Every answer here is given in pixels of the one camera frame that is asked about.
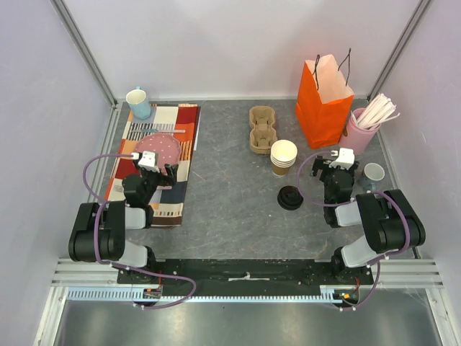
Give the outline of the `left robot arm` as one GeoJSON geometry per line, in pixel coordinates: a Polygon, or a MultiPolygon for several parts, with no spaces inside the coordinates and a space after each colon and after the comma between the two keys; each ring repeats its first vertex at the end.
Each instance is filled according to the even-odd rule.
{"type": "Polygon", "coordinates": [[[139,171],[122,179],[123,198],[109,201],[96,195],[94,203],[82,203],[68,242],[68,254],[74,262],[98,262],[122,271],[133,271],[142,283],[152,283],[158,266],[153,250],[126,239],[127,230],[148,229],[154,218],[151,198],[159,186],[174,186],[178,164],[157,166],[154,153],[121,154],[133,160],[139,171]]]}

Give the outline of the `brown cardboard cup carrier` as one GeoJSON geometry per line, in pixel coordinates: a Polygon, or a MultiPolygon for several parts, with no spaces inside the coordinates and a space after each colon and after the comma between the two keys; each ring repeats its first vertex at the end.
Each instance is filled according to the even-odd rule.
{"type": "Polygon", "coordinates": [[[268,128],[275,128],[276,112],[269,106],[254,106],[249,110],[249,125],[251,129],[258,125],[265,125],[268,128]]]}

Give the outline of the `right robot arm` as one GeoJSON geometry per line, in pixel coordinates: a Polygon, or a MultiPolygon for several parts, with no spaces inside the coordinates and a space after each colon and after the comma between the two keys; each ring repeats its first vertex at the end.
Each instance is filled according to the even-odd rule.
{"type": "Polygon", "coordinates": [[[359,163],[338,165],[333,159],[315,156],[311,175],[323,183],[323,216],[332,228],[361,226],[364,235],[335,250],[330,275],[348,283],[356,268],[422,245],[426,231],[415,210],[399,189],[366,192],[352,197],[354,173],[359,163]]]}

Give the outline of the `orange paper bag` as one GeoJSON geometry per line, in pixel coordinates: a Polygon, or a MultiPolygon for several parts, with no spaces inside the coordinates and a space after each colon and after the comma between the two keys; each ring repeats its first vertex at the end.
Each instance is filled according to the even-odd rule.
{"type": "Polygon", "coordinates": [[[304,62],[295,114],[311,149],[337,144],[346,124],[354,91],[343,65],[350,67],[351,53],[341,63],[331,54],[304,62]]]}

